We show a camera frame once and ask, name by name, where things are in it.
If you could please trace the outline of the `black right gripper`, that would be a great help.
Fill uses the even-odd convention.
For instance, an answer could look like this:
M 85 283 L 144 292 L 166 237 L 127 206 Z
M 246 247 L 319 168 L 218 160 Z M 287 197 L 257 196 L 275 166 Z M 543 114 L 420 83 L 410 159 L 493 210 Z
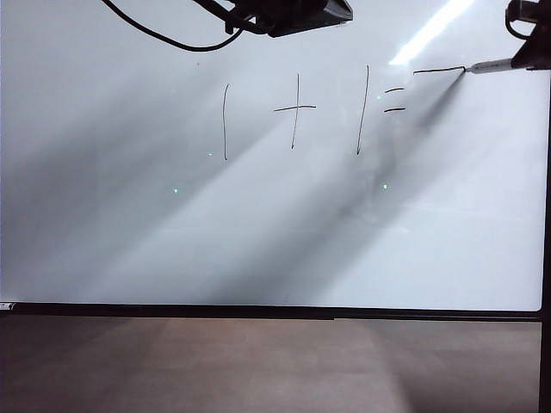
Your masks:
M 537 25 L 511 59 L 511 67 L 529 71 L 549 70 L 550 53 L 550 24 Z

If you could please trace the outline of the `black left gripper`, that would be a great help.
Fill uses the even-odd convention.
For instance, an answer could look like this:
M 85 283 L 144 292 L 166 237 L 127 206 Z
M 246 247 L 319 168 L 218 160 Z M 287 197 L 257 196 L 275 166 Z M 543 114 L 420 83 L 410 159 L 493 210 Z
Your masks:
M 353 20 L 349 3 L 338 0 L 241 1 L 240 10 L 254 16 L 273 38 Z

